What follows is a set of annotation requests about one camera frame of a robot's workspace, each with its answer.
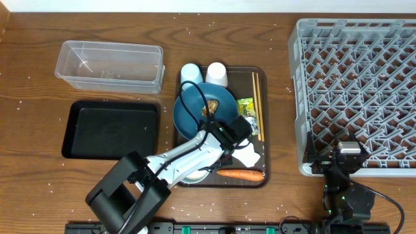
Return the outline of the green snack wrapper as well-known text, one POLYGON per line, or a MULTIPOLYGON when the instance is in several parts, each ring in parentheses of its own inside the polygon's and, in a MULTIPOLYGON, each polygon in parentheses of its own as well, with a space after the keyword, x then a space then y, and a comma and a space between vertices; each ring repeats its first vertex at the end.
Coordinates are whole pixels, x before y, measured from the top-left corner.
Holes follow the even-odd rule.
POLYGON ((252 97, 238 99, 237 108, 238 114, 243 117, 256 117, 255 107, 254 107, 254 99, 252 97))

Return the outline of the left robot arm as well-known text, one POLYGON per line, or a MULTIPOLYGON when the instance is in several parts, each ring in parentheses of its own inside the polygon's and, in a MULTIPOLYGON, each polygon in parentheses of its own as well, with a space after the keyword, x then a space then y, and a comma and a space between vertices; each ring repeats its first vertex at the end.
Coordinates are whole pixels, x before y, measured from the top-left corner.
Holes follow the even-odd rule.
POLYGON ((107 233, 139 233, 191 173, 210 169, 252 133, 242 116, 230 124, 209 122, 188 142, 159 155, 122 157, 88 193, 85 202, 107 233))

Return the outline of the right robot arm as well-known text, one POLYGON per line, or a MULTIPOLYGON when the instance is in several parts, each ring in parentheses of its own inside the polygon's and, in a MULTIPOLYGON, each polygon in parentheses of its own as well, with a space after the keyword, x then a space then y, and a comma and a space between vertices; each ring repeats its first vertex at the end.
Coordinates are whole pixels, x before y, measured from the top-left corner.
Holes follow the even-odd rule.
POLYGON ((364 221, 371 218, 374 194, 354 184, 350 178, 351 174, 361 169, 368 155, 354 134, 350 133, 347 141, 338 140, 330 152, 320 156, 312 133, 307 134, 303 162, 310 164, 312 174, 325 178, 322 204, 329 217, 320 225, 323 233, 335 233, 342 229, 360 232, 364 221))

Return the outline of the orange carrot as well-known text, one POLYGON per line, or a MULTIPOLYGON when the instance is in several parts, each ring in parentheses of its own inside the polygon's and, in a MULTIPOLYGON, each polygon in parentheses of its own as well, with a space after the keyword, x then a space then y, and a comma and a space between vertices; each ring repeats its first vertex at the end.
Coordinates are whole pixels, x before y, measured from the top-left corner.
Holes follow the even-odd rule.
POLYGON ((221 169, 217 171, 217 174, 224 177, 232 177, 247 181, 262 181, 264 178, 262 172, 255 170, 221 169))

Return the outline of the light blue rice bowl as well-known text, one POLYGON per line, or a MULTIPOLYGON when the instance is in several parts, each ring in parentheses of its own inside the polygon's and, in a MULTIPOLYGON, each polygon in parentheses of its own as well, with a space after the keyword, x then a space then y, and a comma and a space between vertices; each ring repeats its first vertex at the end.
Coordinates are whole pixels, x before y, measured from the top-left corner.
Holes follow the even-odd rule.
POLYGON ((203 181, 209 175, 207 170, 196 170, 193 173, 189 174, 187 177, 184 177, 181 182, 186 184, 194 184, 203 181))

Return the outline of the dark blue plate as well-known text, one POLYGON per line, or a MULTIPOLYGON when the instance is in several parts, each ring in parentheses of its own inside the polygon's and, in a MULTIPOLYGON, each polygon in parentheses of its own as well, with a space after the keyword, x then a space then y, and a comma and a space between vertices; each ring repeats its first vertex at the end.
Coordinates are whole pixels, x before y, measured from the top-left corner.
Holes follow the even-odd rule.
MULTIPOLYGON (((200 83, 198 86, 206 100, 216 99, 219 101, 219 106, 213 116, 214 121, 230 124, 238 116, 237 103, 228 90, 211 83, 200 83)), ((203 117, 201 112, 205 104, 195 86, 182 91, 181 97, 197 122, 200 122, 200 120, 207 121, 207 118, 203 117)), ((178 97, 173 109, 174 125, 178 132, 188 140, 195 137, 198 132, 198 125, 193 117, 185 110, 178 97)))

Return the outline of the brown food scrap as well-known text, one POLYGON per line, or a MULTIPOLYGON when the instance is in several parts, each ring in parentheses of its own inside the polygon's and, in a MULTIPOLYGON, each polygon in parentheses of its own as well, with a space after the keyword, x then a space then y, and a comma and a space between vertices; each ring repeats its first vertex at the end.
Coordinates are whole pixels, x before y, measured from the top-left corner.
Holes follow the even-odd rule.
POLYGON ((203 117, 208 117, 208 116, 213 117, 219 106, 219 101, 216 99, 210 99, 210 100, 207 100, 207 104, 208 104, 208 107, 203 106, 201 110, 202 111, 201 115, 203 117))

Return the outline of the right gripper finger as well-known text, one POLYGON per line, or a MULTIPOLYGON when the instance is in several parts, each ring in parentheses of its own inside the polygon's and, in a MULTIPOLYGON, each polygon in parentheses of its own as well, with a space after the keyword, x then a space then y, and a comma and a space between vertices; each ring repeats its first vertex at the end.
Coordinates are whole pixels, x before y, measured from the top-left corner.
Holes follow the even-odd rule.
POLYGON ((303 163, 313 163, 317 159, 317 151, 313 140, 313 133, 310 131, 307 133, 307 142, 305 147, 303 163))
POLYGON ((368 155, 368 151, 364 148, 363 144, 356 138, 353 132, 349 132, 349 139, 352 142, 352 153, 360 155, 368 155))

